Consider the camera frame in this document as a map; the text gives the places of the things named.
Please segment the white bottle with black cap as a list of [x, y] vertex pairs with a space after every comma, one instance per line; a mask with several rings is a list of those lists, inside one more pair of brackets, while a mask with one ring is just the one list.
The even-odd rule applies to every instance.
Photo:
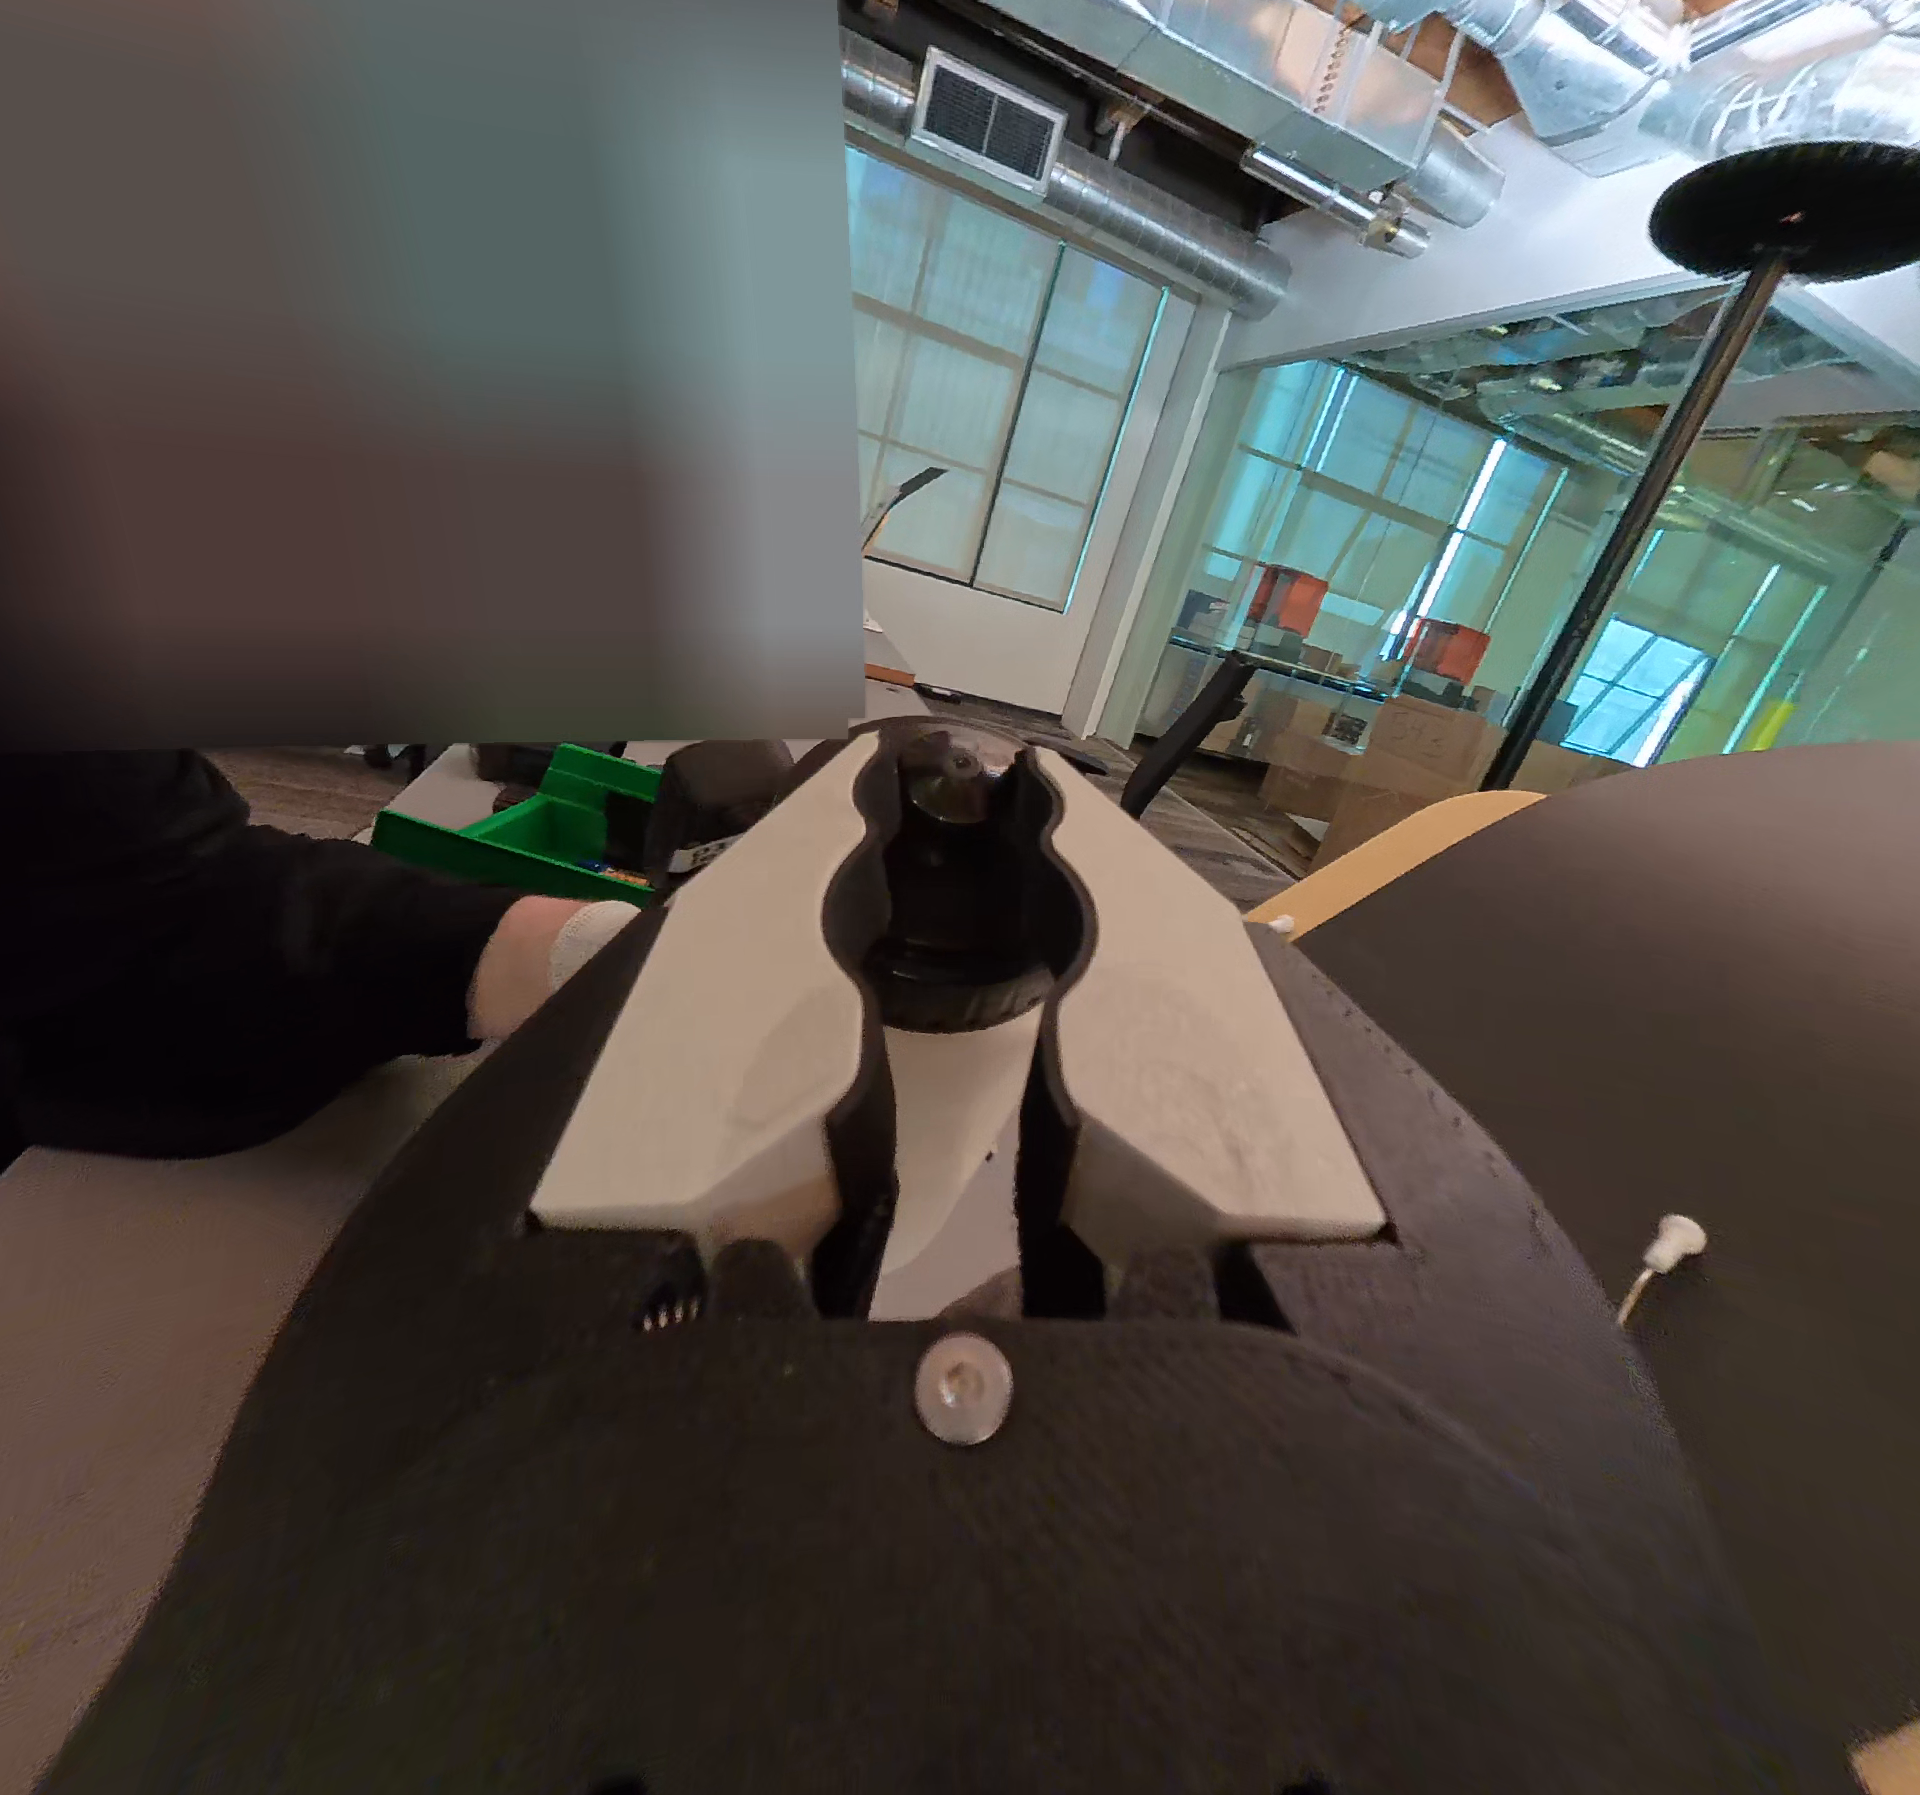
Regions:
[[1043, 1008], [1087, 942], [1049, 848], [1062, 802], [1029, 743], [951, 717], [889, 732], [875, 775], [889, 909], [859, 965], [892, 1086], [897, 1197], [868, 1315], [1002, 1318], [1022, 1309], [1020, 1145]]

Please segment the green plastic bin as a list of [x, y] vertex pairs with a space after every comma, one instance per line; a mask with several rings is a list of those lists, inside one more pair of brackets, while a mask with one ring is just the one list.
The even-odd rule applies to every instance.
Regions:
[[609, 803], [650, 812], [657, 766], [561, 745], [528, 800], [500, 809], [499, 796], [478, 753], [450, 747], [376, 814], [367, 844], [417, 868], [551, 899], [636, 908], [655, 899], [636, 863], [610, 863]]

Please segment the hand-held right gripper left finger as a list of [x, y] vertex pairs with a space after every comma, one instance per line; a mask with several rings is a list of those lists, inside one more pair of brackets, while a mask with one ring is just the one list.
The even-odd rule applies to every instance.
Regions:
[[659, 913], [532, 1197], [552, 1229], [774, 1244], [825, 1317], [868, 1315], [900, 1203], [868, 957], [901, 829], [900, 737], [816, 753]]

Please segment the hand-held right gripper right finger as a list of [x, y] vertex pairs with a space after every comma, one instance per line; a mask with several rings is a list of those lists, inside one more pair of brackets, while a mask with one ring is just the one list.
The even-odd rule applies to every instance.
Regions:
[[1292, 946], [1248, 922], [1062, 755], [1043, 798], [1034, 911], [1048, 963], [1020, 1116], [1020, 1276], [1031, 1318], [1098, 1318], [1141, 1254], [1209, 1285], [1264, 1244], [1389, 1239], [1281, 987]]

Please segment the spiral silver duct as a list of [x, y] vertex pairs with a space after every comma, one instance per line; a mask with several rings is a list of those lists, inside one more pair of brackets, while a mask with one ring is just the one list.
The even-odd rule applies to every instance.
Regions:
[[1106, 161], [1064, 141], [1052, 187], [1041, 201], [1020, 199], [985, 177], [948, 163], [905, 141], [907, 114], [921, 64], [868, 36], [839, 33], [840, 92], [847, 120], [991, 187], [998, 199], [1016, 199], [1048, 212], [1087, 237], [1164, 271], [1188, 286], [1213, 295], [1241, 320], [1270, 316], [1287, 295], [1292, 271], [1284, 259], [1258, 237], [1213, 217], [1186, 199]]
[[1522, 0], [1494, 52], [1545, 148], [1588, 177], [1664, 157], [1918, 142], [1918, 0]]

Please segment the cardboard box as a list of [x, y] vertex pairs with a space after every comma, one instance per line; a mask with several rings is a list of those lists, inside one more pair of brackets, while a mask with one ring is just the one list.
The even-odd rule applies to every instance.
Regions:
[[1295, 702], [1262, 749], [1262, 809], [1322, 826], [1318, 868], [1440, 800], [1476, 790], [1504, 737], [1473, 709], [1412, 697], [1381, 702], [1358, 747], [1332, 737], [1332, 719], [1331, 702]]

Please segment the black floor lamp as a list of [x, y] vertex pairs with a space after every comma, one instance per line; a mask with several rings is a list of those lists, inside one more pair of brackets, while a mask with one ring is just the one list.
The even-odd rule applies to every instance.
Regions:
[[1887, 142], [1807, 142], [1694, 168], [1655, 202], [1654, 248], [1706, 275], [1737, 275], [1668, 408], [1627, 502], [1535, 679], [1506, 717], [1480, 790], [1506, 790], [1549, 707], [1613, 603], [1652, 520], [1786, 279], [1829, 284], [1908, 268], [1918, 254], [1918, 150]]

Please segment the white air vent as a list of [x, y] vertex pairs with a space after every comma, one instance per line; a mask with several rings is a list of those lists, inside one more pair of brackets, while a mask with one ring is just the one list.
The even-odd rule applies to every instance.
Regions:
[[905, 141], [948, 163], [1041, 201], [1068, 141], [1069, 112], [944, 49], [928, 47]]

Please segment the tilted board on white stand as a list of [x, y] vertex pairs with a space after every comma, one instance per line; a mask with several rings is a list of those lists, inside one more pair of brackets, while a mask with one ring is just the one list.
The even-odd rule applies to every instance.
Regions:
[[865, 556], [874, 550], [880, 531], [886, 526], [897, 507], [924, 492], [924, 488], [938, 485], [947, 474], [951, 474], [948, 465], [933, 464], [916, 469], [897, 488], [886, 489], [867, 516], [861, 537], [861, 553]]

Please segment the person's left forearm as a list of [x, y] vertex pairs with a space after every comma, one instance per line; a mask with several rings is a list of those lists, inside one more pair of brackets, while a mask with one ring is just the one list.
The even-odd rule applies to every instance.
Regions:
[[7, 753], [3, 1147], [248, 1151], [556, 990], [585, 902], [276, 831], [200, 753]]

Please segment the black office chair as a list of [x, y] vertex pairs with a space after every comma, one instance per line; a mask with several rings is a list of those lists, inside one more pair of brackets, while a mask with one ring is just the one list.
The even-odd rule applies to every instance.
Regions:
[[1247, 689], [1258, 672], [1258, 663], [1237, 650], [1217, 660], [1197, 698], [1138, 757], [1117, 802], [1123, 814], [1133, 821], [1145, 818], [1150, 805], [1171, 784], [1177, 770], [1213, 735], [1213, 728], [1241, 714]]

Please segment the galvanised rectangular duct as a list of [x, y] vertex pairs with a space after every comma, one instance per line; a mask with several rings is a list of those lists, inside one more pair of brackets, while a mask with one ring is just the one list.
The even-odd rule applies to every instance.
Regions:
[[1360, 195], [1400, 187], [1452, 226], [1504, 175], [1442, 119], [1442, 85], [1308, 0], [1069, 0], [1059, 42]]

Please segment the person's left hand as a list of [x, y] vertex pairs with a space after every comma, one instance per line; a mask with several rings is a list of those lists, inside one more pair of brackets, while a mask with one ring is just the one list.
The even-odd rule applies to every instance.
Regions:
[[548, 950], [548, 991], [562, 990], [600, 952], [616, 942], [641, 909], [621, 901], [585, 902], [556, 930]]

